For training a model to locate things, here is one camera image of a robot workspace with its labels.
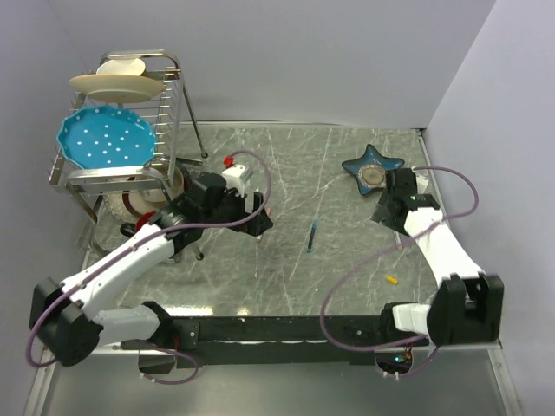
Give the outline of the blue pen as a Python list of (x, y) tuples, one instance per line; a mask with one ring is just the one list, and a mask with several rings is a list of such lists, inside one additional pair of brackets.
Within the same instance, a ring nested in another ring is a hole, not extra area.
[(311, 223), (311, 227), (310, 227), (310, 234), (309, 234), (309, 239), (308, 239), (308, 243), (307, 243), (307, 248), (306, 248), (306, 253), (310, 254), (313, 250), (313, 245), (314, 245), (314, 239), (315, 239), (315, 235), (316, 235), (316, 230), (317, 230), (317, 225), (318, 225), (318, 219), (317, 218), (313, 218), (313, 221)]

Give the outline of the white orange pen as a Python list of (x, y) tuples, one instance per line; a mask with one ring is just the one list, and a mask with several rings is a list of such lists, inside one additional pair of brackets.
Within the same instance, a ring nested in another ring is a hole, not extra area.
[(273, 226), (271, 221), (271, 208), (264, 208), (258, 215), (257, 221), (259, 234), (255, 236), (255, 239), (258, 243), (260, 243), (263, 239), (264, 233)]

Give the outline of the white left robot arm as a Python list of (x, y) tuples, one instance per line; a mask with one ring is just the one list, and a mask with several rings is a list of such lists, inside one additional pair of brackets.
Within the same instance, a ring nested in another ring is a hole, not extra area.
[(40, 340), (65, 367), (80, 363), (100, 345), (118, 341), (138, 339), (152, 348), (165, 347), (173, 328), (160, 305), (105, 307), (136, 278), (200, 240), (206, 229), (225, 228), (252, 237), (268, 231), (273, 226), (265, 209), (270, 195), (255, 192), (253, 208), (246, 211), (244, 186), (232, 169), (203, 173), (97, 263), (60, 283), (47, 278), (37, 284), (30, 339)]

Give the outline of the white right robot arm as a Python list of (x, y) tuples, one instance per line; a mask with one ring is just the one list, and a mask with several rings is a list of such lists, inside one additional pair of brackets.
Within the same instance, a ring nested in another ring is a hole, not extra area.
[(495, 342), (500, 335), (504, 283), (465, 252), (433, 195), (422, 193), (411, 168), (385, 173), (385, 188), (372, 220), (412, 238), (437, 283), (430, 304), (390, 303), (381, 338), (398, 345), (409, 333), (437, 346)]

